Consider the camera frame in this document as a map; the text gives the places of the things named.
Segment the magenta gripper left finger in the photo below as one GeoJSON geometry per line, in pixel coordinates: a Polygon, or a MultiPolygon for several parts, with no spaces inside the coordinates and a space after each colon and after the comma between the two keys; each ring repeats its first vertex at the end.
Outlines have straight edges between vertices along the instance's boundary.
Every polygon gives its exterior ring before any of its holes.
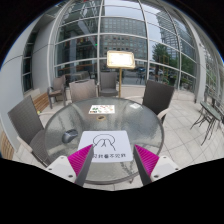
{"type": "Polygon", "coordinates": [[[93,154],[93,145],[88,145],[68,157],[59,156],[46,170],[78,186],[83,186],[93,154]]]}

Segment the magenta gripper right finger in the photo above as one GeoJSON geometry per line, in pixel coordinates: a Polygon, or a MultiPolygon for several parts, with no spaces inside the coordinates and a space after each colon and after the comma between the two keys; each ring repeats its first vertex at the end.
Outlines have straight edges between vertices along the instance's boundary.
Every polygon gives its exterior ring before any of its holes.
{"type": "Polygon", "coordinates": [[[133,154],[143,185],[179,170],[179,167],[169,157],[158,156],[139,145],[134,146],[133,154]]]}

